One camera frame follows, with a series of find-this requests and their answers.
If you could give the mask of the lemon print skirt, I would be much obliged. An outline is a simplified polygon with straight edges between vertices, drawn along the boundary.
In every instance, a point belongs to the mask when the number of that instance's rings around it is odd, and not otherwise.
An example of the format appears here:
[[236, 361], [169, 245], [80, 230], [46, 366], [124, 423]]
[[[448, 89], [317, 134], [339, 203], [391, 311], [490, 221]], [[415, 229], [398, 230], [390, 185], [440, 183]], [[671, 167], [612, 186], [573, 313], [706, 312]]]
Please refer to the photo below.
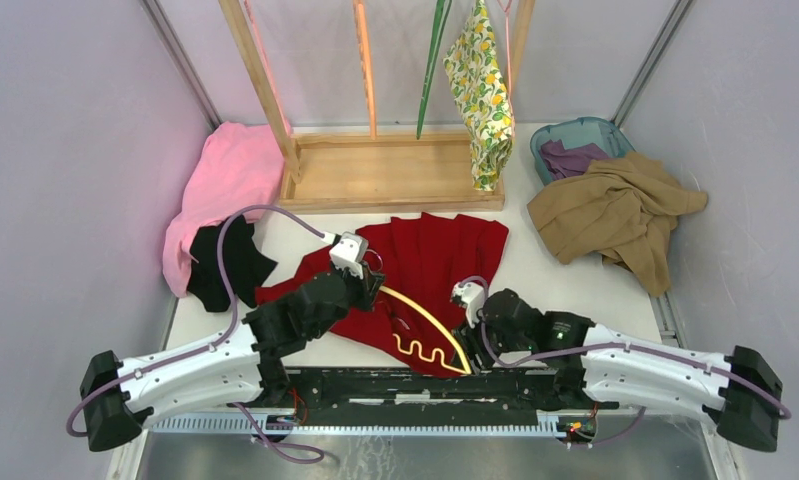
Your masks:
[[473, 188], [492, 192], [512, 153], [514, 119], [486, 2], [474, 3], [443, 65], [469, 134]]

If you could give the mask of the green wire hanger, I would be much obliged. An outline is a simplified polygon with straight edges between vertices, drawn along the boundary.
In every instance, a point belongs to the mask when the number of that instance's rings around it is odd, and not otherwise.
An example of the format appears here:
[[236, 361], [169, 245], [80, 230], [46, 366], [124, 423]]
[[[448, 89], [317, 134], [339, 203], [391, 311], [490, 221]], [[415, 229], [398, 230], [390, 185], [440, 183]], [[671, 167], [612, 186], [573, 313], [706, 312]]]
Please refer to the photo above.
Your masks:
[[424, 80], [423, 80], [422, 91], [420, 95], [420, 103], [418, 108], [418, 115], [417, 115], [416, 132], [415, 132], [415, 138], [417, 140], [421, 138], [423, 132], [427, 106], [430, 98], [430, 91], [435, 76], [435, 64], [438, 59], [438, 52], [441, 47], [441, 42], [444, 35], [446, 22], [451, 10], [451, 6], [452, 6], [452, 0], [437, 0], [435, 4], [433, 20], [432, 20], [431, 36], [430, 36], [429, 48], [426, 60], [426, 68], [425, 68]]

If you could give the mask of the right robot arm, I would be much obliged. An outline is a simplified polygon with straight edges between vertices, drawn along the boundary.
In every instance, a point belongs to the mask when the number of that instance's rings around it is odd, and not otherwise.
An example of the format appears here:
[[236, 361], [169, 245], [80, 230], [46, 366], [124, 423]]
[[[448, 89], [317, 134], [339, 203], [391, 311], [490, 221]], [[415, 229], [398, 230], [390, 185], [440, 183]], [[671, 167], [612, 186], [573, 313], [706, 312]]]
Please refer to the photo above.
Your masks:
[[685, 416], [766, 453], [776, 451], [779, 425], [791, 417], [782, 381], [752, 348], [671, 347], [572, 312], [542, 311], [511, 289], [490, 293], [471, 280], [457, 283], [451, 300], [465, 312], [453, 336], [472, 372], [542, 363], [555, 370], [553, 396], [566, 408], [590, 401]]

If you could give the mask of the red garment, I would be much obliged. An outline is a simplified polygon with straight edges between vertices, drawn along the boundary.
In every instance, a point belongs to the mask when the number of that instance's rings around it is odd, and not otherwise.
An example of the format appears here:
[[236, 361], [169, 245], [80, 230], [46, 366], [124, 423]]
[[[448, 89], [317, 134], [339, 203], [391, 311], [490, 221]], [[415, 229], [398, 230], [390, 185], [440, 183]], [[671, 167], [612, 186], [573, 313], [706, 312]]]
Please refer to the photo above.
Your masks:
[[418, 373], [460, 376], [460, 359], [441, 333], [465, 321], [451, 292], [471, 276], [492, 281], [508, 228], [463, 214], [446, 218], [423, 213], [411, 219], [393, 217], [356, 232], [369, 242], [366, 260], [380, 268], [386, 286], [403, 297], [380, 293], [373, 311], [351, 311], [332, 333], [381, 350]]

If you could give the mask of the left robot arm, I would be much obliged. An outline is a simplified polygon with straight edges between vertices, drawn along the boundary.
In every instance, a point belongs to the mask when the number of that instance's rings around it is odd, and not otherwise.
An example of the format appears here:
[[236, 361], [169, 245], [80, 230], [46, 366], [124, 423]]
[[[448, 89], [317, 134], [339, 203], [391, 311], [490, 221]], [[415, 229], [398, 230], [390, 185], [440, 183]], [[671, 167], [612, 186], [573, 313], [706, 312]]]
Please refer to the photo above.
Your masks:
[[258, 401], [274, 407], [290, 391], [284, 357], [305, 349], [354, 311], [373, 309], [385, 276], [333, 268], [260, 305], [219, 331], [178, 348], [120, 359], [94, 355], [73, 412], [85, 429], [67, 429], [92, 452], [115, 449], [173, 416]]

